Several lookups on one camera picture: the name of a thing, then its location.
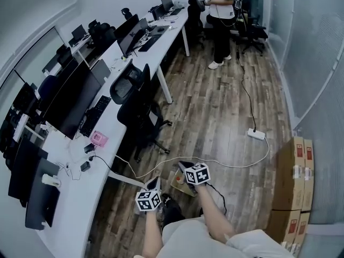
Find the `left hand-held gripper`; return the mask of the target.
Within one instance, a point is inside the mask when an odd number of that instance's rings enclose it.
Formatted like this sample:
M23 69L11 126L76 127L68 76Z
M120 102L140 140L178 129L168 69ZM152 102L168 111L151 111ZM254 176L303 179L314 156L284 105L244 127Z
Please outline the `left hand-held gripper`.
M140 212L155 211L161 204L161 179L155 177L137 192L135 202Z

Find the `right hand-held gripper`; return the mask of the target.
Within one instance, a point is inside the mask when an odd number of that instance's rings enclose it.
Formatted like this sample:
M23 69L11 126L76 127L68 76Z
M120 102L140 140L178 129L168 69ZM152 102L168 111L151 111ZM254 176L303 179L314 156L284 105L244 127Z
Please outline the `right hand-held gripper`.
M183 182L194 195L197 194L195 186L206 184L210 181L210 171L204 163L194 164L192 162L179 161L178 167L183 174Z

